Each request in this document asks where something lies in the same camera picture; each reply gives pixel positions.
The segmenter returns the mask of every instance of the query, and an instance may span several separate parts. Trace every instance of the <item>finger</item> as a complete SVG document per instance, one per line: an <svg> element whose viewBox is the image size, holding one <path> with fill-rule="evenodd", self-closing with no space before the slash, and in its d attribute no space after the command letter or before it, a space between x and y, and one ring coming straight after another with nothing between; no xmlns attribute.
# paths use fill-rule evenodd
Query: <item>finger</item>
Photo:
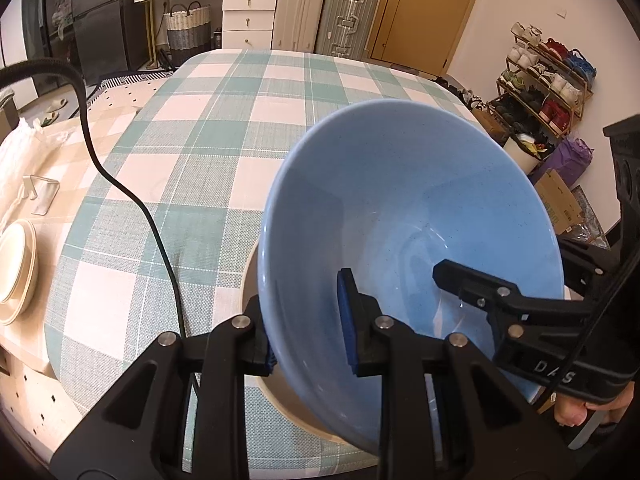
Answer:
<svg viewBox="0 0 640 480"><path fill-rule="evenodd" d="M620 408L626 408L634 398L634 383L630 382L624 390L613 399L611 402L607 404L593 404L591 402L587 402L586 406L590 410L594 410L596 412L601 412L602 410L619 410Z"/></svg>
<svg viewBox="0 0 640 480"><path fill-rule="evenodd" d="M583 400L558 394L554 406L554 417L559 424L580 426L587 418L587 408Z"/></svg>

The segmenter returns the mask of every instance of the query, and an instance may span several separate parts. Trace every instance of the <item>laundry basket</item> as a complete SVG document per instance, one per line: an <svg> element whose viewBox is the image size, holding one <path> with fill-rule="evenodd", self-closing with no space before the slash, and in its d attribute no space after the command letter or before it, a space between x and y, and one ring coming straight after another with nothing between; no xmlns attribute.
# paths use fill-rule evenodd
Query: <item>laundry basket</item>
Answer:
<svg viewBox="0 0 640 480"><path fill-rule="evenodd" d="M189 7L175 4L166 20L166 35L169 40L172 62L180 66L190 57L211 50L211 12L210 6L201 6L199 2L191 2Z"/></svg>

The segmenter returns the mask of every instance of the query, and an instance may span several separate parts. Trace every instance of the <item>stacked plate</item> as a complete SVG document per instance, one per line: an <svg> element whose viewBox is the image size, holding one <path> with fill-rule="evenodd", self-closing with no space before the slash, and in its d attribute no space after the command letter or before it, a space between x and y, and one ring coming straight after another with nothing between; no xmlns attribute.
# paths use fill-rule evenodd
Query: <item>stacked plate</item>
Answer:
<svg viewBox="0 0 640 480"><path fill-rule="evenodd" d="M0 324L27 308L37 277L36 231L27 220L15 221L0 236Z"/></svg>

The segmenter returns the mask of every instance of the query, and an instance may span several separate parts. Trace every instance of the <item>door frame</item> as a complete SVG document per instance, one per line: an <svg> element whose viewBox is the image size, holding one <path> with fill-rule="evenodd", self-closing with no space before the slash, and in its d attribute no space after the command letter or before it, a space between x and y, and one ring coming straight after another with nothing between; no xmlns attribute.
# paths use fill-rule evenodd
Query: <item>door frame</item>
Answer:
<svg viewBox="0 0 640 480"><path fill-rule="evenodd" d="M380 0L378 4L378 9L376 10L376 15L373 19L373 25L371 25L371 31L369 33L369 41L367 41L367 51L371 59L376 59L372 56L373 49L376 45L376 41L378 40L378 35L380 33L380 25L382 24L382 18L385 14L386 5L388 4L388 1L389 0ZM456 34L453 44L451 45L451 49L447 54L447 61L442 67L442 69L440 70L440 73L432 74L432 75L438 76L438 75L447 73L447 70L449 69L449 65L451 64L453 55L455 54L456 49L458 48L458 44L460 43L460 38L462 38L462 33L465 31L466 23L469 20L469 15L471 14L471 10L474 8L475 2L476 0L469 0L469 4L466 8L465 15L463 16L462 22L460 23L460 28L458 29L458 33Z"/></svg>

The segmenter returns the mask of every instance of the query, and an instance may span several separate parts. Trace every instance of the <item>white suitcase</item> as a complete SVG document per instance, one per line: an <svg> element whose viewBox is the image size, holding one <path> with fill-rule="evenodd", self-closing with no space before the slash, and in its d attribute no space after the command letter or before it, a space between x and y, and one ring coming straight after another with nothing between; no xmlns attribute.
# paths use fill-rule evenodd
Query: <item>white suitcase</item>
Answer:
<svg viewBox="0 0 640 480"><path fill-rule="evenodd" d="M322 0L278 0L273 21L273 50L313 52Z"/></svg>

